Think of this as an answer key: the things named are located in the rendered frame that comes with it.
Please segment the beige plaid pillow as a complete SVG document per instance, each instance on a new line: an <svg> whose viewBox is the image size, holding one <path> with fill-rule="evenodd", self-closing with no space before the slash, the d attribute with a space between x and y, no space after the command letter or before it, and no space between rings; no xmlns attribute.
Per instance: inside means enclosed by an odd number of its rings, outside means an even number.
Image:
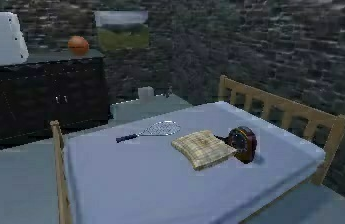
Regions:
<svg viewBox="0 0 345 224"><path fill-rule="evenodd" d="M171 145L185 156L195 171L222 163L237 152L235 148L216 138L209 130L176 138Z"/></svg>

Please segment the wooden bed with blue sheet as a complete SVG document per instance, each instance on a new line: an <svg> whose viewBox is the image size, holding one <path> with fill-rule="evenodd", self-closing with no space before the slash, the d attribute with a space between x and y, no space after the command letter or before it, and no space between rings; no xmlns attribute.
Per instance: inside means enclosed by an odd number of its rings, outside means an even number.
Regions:
<svg viewBox="0 0 345 224"><path fill-rule="evenodd" d="M160 121L180 131L140 136ZM254 160L234 156L195 171L171 142L239 126L256 135ZM59 224L240 224L306 182L319 185L345 134L345 116L279 97L222 76L219 99L64 139L51 129Z"/></svg>

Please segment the orange basketball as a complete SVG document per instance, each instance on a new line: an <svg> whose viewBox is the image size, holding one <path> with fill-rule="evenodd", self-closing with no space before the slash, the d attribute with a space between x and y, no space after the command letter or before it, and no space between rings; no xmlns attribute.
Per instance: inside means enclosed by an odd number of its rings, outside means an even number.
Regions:
<svg viewBox="0 0 345 224"><path fill-rule="evenodd" d="M72 36L68 41L68 49L73 54L82 56L89 51L89 43L81 36Z"/></svg>

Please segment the blue handled tennis racket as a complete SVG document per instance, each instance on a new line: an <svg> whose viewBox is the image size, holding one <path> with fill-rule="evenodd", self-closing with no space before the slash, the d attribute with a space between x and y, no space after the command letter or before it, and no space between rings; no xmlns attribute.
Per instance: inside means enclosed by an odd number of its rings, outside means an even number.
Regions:
<svg viewBox="0 0 345 224"><path fill-rule="evenodd" d="M169 136L179 132L181 129L180 125L174 121L160 121L153 125L145 128L139 133L134 133L122 137L117 137L116 142L120 143L123 141L135 139L140 136Z"/></svg>

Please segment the small grey cube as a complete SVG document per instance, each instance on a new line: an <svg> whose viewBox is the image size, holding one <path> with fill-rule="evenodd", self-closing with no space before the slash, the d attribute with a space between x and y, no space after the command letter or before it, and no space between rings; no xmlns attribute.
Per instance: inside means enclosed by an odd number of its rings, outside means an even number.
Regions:
<svg viewBox="0 0 345 224"><path fill-rule="evenodd" d="M140 102L149 102L154 98L154 88L151 86L140 87L138 89L138 99Z"/></svg>

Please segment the black dresser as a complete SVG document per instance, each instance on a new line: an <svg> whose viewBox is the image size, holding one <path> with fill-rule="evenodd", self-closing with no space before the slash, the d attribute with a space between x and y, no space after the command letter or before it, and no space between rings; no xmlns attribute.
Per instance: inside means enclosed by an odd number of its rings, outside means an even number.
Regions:
<svg viewBox="0 0 345 224"><path fill-rule="evenodd" d="M0 66L0 150L49 138L53 120L69 133L111 118L104 55L97 50L34 54Z"/></svg>

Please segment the dark round alarm clock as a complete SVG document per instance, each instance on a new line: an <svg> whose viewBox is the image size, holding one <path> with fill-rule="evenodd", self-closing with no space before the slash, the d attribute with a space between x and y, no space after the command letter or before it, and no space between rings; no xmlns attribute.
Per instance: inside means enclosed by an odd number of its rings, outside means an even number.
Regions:
<svg viewBox="0 0 345 224"><path fill-rule="evenodd" d="M227 137L218 136L218 139L236 149L234 155L239 161L248 164L254 160L257 148L255 133L246 126L232 129Z"/></svg>

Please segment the white box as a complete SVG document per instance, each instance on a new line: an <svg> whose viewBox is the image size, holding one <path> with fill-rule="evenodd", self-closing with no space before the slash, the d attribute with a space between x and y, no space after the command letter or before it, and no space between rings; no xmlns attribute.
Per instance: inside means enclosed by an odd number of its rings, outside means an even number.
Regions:
<svg viewBox="0 0 345 224"><path fill-rule="evenodd" d="M0 12L0 65L21 64L28 57L18 16L12 12Z"/></svg>

